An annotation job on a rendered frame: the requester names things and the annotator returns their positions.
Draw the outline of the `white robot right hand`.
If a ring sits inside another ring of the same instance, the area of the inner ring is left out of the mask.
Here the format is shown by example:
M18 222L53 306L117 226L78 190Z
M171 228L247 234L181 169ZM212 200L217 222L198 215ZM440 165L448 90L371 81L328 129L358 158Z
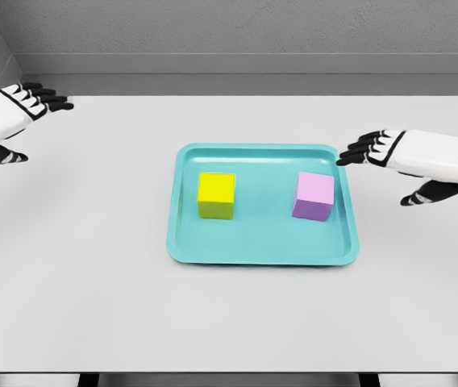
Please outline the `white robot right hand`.
M383 129L362 135L339 154L338 166L370 164L428 181L401 206L441 202L458 194L458 137L420 130Z

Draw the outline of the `pink purple cube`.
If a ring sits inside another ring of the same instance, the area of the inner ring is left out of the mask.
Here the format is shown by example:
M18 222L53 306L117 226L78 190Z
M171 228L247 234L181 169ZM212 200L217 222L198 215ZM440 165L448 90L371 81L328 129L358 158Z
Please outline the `pink purple cube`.
M292 216L325 222L335 202L335 178L317 173L298 174Z

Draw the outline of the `teal rectangular tray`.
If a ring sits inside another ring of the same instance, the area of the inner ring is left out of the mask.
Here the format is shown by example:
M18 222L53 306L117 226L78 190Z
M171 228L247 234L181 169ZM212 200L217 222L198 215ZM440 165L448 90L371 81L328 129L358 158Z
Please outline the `teal rectangular tray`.
M343 266L360 243L348 179L338 152L325 144L197 143L177 154L166 247L191 264ZM335 178L327 220L295 218L298 174ZM197 195L201 173L235 175L232 220L202 219Z

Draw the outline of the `yellow cube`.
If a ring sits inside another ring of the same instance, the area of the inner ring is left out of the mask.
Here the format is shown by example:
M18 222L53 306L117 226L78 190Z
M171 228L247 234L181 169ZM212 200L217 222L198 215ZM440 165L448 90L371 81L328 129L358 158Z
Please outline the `yellow cube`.
M197 204L200 218L233 219L235 175L200 173Z

